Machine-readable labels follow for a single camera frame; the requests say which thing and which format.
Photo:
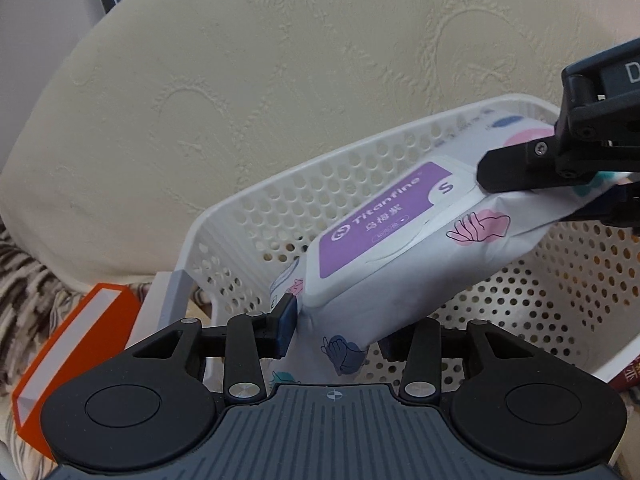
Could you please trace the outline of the wet wipes pack purple lid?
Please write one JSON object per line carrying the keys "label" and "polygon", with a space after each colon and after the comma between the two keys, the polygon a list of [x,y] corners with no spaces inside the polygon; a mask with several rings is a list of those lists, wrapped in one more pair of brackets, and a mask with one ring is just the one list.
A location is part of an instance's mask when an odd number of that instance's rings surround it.
{"label": "wet wipes pack purple lid", "polygon": [[441,307],[530,252],[555,222],[620,180],[602,172],[583,186],[487,194],[480,159],[552,135],[539,120],[487,107],[359,209],[311,242],[272,283],[270,298],[293,295],[298,317],[270,379],[347,384],[371,344]]}

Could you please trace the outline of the red walnut snack bag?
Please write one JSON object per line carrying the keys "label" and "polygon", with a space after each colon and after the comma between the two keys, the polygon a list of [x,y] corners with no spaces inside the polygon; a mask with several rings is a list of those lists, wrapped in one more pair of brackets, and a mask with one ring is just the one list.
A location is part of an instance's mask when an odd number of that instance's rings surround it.
{"label": "red walnut snack bag", "polygon": [[624,392],[640,384],[640,356],[631,361],[608,384],[618,392]]}

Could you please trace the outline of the orange white box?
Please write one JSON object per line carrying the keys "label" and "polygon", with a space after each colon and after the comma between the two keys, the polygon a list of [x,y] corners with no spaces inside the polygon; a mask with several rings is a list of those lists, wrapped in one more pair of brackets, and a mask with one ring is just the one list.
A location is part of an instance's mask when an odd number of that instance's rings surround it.
{"label": "orange white box", "polygon": [[54,330],[11,394],[16,432],[29,446],[53,457],[40,425],[44,402],[59,386],[124,350],[140,309],[128,287],[97,284]]}

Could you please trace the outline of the zebra striped pillow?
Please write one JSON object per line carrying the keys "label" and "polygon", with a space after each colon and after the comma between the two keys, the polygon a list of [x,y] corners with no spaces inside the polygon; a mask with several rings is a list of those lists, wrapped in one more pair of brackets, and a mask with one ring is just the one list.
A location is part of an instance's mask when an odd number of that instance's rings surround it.
{"label": "zebra striped pillow", "polygon": [[11,393],[52,330],[81,298],[81,292],[66,287],[1,229],[2,396]]}

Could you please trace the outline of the large cream embossed cushion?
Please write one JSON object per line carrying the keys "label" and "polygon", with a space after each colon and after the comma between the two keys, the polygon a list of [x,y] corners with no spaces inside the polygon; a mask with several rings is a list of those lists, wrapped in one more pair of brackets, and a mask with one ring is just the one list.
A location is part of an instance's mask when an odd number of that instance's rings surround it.
{"label": "large cream embossed cushion", "polygon": [[466,103],[562,94],[639,0],[122,0],[64,60],[1,174],[17,245],[74,289],[171,269],[204,209]]}

